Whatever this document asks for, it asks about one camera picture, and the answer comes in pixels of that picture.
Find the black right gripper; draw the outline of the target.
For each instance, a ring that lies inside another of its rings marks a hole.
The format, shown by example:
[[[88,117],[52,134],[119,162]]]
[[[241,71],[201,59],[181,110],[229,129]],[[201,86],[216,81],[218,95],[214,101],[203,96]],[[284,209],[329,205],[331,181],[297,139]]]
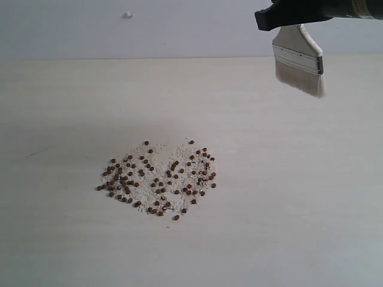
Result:
[[[381,0],[272,1],[254,13],[259,30],[316,23],[332,18],[382,20]]]

